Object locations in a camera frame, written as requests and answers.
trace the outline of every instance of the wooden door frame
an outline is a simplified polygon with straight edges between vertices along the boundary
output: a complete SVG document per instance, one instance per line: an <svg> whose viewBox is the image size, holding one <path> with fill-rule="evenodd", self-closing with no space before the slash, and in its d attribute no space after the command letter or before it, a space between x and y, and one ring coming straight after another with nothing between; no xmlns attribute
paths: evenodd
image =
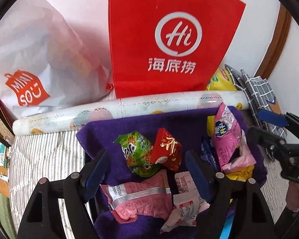
<svg viewBox="0 0 299 239"><path fill-rule="evenodd" d="M272 41L269 44L265 57L262 60L255 76L261 76L262 79L268 79L270 76L285 46L291 18L290 12L282 4L280 4Z"/></svg>

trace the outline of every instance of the purple towel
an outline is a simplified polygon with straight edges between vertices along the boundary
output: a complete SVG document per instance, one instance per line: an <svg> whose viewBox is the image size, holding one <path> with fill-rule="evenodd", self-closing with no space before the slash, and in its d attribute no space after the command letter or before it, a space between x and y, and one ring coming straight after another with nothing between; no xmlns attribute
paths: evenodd
<svg viewBox="0 0 299 239"><path fill-rule="evenodd" d="M121 151L120 144L113 141L122 134L139 131L151 143L154 144L155 137L160 127L166 128L176 140L180 141L183 151L193 149L200 152L202 137L207 136L207 116L216 115L217 108L197 109L183 112L170 112L146 116L129 117L123 119L101 120L88 123L77 133L77 139L85 152L94 158L96 153L105 148L111 155L109 169L105 174L102 184L111 186L129 181L141 182L144 178L133 174L126 165L125 158ZM238 120L241 128L247 133L247 126L244 117L235 107L230 110ZM263 165L263 156L254 143L248 141L249 148L257 161L253 171L253 177L262 186L266 181L267 170ZM187 171L185 161L179 168L179 172ZM174 179L174 173L167 170L168 182L172 194L178 194ZM160 228L165 223L163 219L152 216L139 215L137 220L128 224L119 224L109 212L107 197L98 189L96 199L101 210L94 224L101 239L109 238L192 238L195 235L195 227L177 227L170 232L160 234Z"/></svg>

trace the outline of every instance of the white wall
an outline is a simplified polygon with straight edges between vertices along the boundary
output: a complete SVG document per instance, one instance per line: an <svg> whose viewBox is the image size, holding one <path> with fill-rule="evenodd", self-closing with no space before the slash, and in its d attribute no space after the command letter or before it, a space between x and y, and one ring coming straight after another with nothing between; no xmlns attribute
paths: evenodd
<svg viewBox="0 0 299 239"><path fill-rule="evenodd" d="M289 34L281 56L271 73L269 83L274 90L281 111L299 116L299 26L292 19ZM288 133L287 141L299 140Z"/></svg>
<svg viewBox="0 0 299 239"><path fill-rule="evenodd" d="M77 32L100 62L110 68L108 0L47 0ZM246 9L223 63L254 75L275 28L278 0L242 0Z"/></svg>
<svg viewBox="0 0 299 239"><path fill-rule="evenodd" d="M223 63L254 76L259 68L276 26L278 0L241 0L245 11Z"/></svg>

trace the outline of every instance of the red snack package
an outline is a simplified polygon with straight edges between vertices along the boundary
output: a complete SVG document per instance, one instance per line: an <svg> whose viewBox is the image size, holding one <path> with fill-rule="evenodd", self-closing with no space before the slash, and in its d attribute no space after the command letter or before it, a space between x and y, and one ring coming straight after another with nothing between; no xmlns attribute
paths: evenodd
<svg viewBox="0 0 299 239"><path fill-rule="evenodd" d="M150 162L162 164L166 168L177 172L182 161L181 143L165 129L158 130Z"/></svg>

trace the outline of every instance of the metal screw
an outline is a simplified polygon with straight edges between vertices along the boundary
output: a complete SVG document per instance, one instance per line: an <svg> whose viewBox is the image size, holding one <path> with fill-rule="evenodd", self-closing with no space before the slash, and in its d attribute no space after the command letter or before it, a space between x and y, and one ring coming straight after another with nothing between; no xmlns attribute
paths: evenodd
<svg viewBox="0 0 299 239"><path fill-rule="evenodd" d="M255 184L256 183L256 180L254 178L249 178L248 179L248 182L251 183L251 184Z"/></svg>
<svg viewBox="0 0 299 239"><path fill-rule="evenodd" d="M222 178L225 177L225 175L224 175L222 172L217 172L217 173L216 173L216 177L217 177L218 179L222 179Z"/></svg>
<svg viewBox="0 0 299 239"><path fill-rule="evenodd" d="M74 172L74 173L71 174L71 178L72 178L72 179L76 179L76 178L78 178L79 176L80 176L80 174L79 174L78 172Z"/></svg>
<svg viewBox="0 0 299 239"><path fill-rule="evenodd" d="M47 178L41 178L41 179L39 180L39 183L40 183L40 184L44 184L44 183L46 183L47 180L48 180Z"/></svg>

